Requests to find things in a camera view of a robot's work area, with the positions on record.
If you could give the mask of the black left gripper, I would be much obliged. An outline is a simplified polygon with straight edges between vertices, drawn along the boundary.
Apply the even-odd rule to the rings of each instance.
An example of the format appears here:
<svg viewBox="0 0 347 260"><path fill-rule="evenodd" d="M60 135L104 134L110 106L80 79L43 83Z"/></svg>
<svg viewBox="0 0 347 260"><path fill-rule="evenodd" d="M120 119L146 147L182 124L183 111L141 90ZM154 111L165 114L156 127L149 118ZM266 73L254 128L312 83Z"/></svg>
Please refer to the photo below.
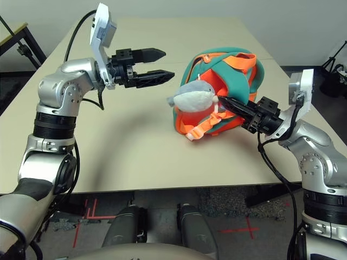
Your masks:
<svg viewBox="0 0 347 260"><path fill-rule="evenodd" d="M164 84L171 80L175 73L166 70L153 70L137 74L133 71L136 63L155 62L166 55L166 52L157 48L131 50L120 49L108 59L108 68L114 83L125 88L145 88Z"/></svg>

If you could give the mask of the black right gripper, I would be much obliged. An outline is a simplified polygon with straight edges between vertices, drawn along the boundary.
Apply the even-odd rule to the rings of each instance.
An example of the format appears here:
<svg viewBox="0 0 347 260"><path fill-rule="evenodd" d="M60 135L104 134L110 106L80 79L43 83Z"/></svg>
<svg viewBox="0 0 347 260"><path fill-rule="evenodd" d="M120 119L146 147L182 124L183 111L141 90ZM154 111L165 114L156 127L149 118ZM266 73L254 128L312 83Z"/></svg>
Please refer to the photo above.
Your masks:
<svg viewBox="0 0 347 260"><path fill-rule="evenodd" d="M237 99L226 96L218 96L221 106L229 112L244 118L242 127L251 133L273 134L283 123L280 119L278 103L262 97L257 103L248 100L243 103Z"/></svg>

